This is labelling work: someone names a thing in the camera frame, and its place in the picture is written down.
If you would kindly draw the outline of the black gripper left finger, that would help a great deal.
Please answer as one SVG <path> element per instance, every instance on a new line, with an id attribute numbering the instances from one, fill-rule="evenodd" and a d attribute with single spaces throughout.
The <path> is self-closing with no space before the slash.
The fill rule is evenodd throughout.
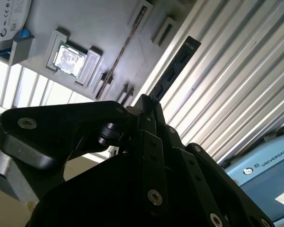
<path id="1" fill-rule="evenodd" d="M 64 183 L 69 160 L 109 146 L 134 153 L 143 176 L 139 195 L 155 207 L 168 203 L 162 140 L 157 124 L 165 119 L 160 103 L 141 95 L 134 106 L 115 101 L 16 108 L 0 116 L 0 190 L 37 205 Z"/>

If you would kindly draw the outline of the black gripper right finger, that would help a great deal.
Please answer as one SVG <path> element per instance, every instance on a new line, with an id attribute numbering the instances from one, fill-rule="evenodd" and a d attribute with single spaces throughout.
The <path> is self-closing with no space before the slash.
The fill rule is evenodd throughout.
<path id="1" fill-rule="evenodd" d="M 168 169 L 169 206 L 177 221 L 192 218 L 198 227 L 274 226 L 201 146 L 183 145 L 159 103 L 153 113 Z"/>

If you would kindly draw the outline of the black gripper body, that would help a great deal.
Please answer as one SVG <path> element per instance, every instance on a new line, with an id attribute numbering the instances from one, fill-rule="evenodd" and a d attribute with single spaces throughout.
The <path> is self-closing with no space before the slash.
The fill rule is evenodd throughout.
<path id="1" fill-rule="evenodd" d="M 201 227 L 204 214 L 162 152 L 120 154 L 48 192 L 32 227 Z"/>

